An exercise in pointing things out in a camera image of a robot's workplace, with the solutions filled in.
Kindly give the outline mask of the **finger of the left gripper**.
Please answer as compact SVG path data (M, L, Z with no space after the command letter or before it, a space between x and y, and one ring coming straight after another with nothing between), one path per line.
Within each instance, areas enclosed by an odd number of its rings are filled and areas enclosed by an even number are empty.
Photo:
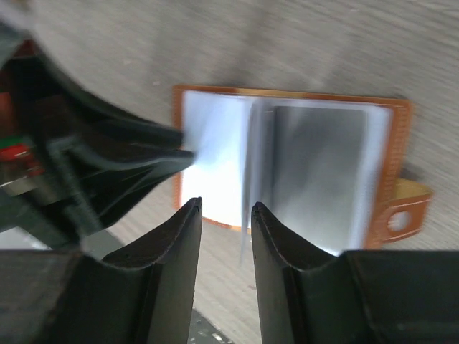
M11 59L10 78L16 83L14 88L23 100L35 103L51 96L61 96L82 121L115 140L167 148L178 148L182 143L180 130L137 117L105 101L44 55Z
M42 156L57 197L43 209L48 247L73 246L114 225L194 160L187 150L107 138L48 138Z

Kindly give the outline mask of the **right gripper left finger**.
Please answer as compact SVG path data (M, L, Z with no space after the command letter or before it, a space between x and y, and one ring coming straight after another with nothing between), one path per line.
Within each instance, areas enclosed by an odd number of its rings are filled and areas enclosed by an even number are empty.
M185 343L202 200L97 260L77 250L1 252L3 343Z

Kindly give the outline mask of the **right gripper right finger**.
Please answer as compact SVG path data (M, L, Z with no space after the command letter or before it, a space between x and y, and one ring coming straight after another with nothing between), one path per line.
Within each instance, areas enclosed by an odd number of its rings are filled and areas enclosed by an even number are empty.
M456 343L456 251L333 256L252 208L264 343Z

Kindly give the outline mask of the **brown leather card holder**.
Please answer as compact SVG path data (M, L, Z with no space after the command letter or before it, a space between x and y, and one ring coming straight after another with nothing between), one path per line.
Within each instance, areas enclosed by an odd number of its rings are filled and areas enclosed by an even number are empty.
M195 155L174 205L249 234L262 202L332 255L416 234L432 190L401 177L412 122L406 99L176 85L174 124Z

